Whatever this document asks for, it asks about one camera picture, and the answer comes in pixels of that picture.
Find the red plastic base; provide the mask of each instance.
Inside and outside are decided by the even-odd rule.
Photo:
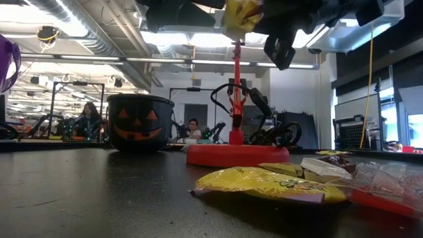
[[[289,151],[286,148],[261,145],[190,145],[186,155],[189,165],[221,168],[287,162]]]
[[[229,132],[229,145],[244,144],[244,132],[242,130],[232,130]]]

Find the person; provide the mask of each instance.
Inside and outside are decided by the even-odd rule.
[[[97,130],[100,128],[100,126],[100,114],[98,113],[94,103],[87,102],[81,115],[76,119],[75,124],[73,125],[73,135],[93,138],[97,136]]]
[[[201,131],[198,128],[197,119],[193,118],[188,123],[188,128],[190,129],[188,134],[188,139],[201,139]]]

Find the table surface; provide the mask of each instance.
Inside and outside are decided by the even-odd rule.
[[[422,220],[347,202],[191,196],[215,169],[185,158],[103,149],[0,154],[0,237],[423,237]]]

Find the black metal frame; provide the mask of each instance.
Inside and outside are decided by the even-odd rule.
[[[56,85],[61,84],[61,88],[56,92]],[[53,82],[53,93],[52,93],[52,105],[50,107],[50,116],[48,118],[48,135],[52,132],[52,121],[53,121],[53,110],[54,110],[54,99],[56,97],[56,93],[60,92],[62,88],[70,83],[64,82]],[[101,86],[101,101],[100,101],[100,119],[103,111],[103,99],[104,99],[104,83],[88,83],[88,82],[78,82],[75,81],[72,83],[75,86],[88,86],[88,85],[100,85]],[[100,143],[100,130],[98,130],[97,142]]]
[[[185,90],[187,92],[200,92],[200,91],[214,91],[214,89],[202,89],[202,88],[170,88],[169,89],[169,100],[172,100],[172,91],[173,90]],[[217,112],[217,105],[214,104],[214,126],[216,126],[216,112]]]

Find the hanging wire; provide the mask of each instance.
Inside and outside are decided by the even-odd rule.
[[[360,140],[360,149],[363,148],[365,125],[367,124],[367,111],[369,109],[369,95],[370,95],[372,74],[373,74],[373,23],[371,23],[371,36],[370,36],[369,85],[367,86],[367,98],[365,100],[365,112],[364,112],[364,120],[363,120],[362,139]]]

